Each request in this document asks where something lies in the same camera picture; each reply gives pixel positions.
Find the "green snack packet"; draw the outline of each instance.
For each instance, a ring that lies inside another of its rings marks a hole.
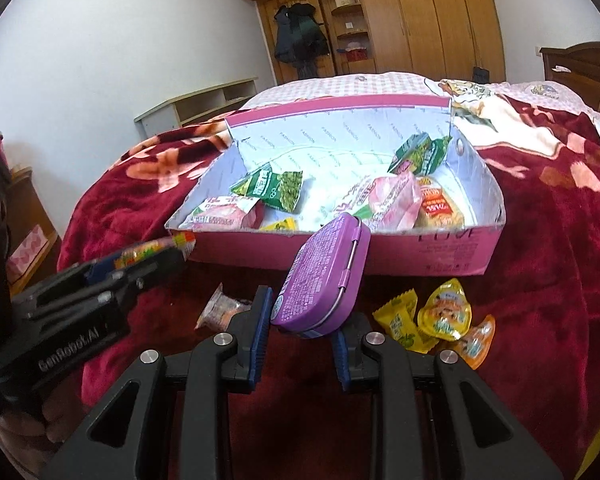
[[[292,213],[298,205],[302,171],[273,173],[270,164],[265,164],[244,179],[231,186],[236,195],[261,198],[262,201],[280,211]]]
[[[425,176],[439,168],[446,156],[451,136],[442,139],[427,134],[414,134],[398,148],[389,165],[389,173],[401,174],[411,171],[416,176]]]

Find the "wooden bed headboard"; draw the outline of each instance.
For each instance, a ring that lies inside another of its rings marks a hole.
[[[600,111],[600,42],[569,48],[543,48],[544,78],[571,88],[582,100]],[[556,71],[564,67],[571,72]]]

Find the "wooden wardrobe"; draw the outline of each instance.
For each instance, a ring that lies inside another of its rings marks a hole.
[[[491,82],[506,79],[500,23],[493,0],[360,0],[369,60],[346,63],[343,34],[332,0],[255,0],[279,83],[297,78],[295,70],[273,57],[280,5],[296,1],[316,7],[315,19],[330,40],[331,54],[318,58],[320,76],[360,72],[412,72],[432,79],[471,80],[474,67],[490,72]]]

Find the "bed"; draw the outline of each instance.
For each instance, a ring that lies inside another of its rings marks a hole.
[[[542,48],[544,78],[571,88],[600,112],[600,42],[570,48]]]
[[[557,81],[480,86],[403,73],[293,82],[246,106],[404,92],[451,95],[456,125],[502,188],[507,225],[491,263],[484,276],[461,279],[474,319],[496,317],[478,373],[573,478],[600,428],[600,113]],[[59,266],[164,235],[230,142],[220,118],[125,153],[78,203]],[[249,298],[257,285],[276,289],[284,277],[191,262],[184,276],[141,298],[129,337],[85,366],[84,402],[97,402],[146,348],[185,351],[209,336],[191,327],[218,283]],[[422,302],[442,281],[367,276],[356,308],[370,314],[410,288]],[[256,392],[230,399],[235,477],[368,478],[370,406],[339,391],[329,341],[272,331],[267,355]]]

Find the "purple tin box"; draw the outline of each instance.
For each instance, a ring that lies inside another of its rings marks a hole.
[[[356,302],[370,240],[369,227],[349,213],[314,233],[298,251],[271,323],[305,338],[337,330]]]

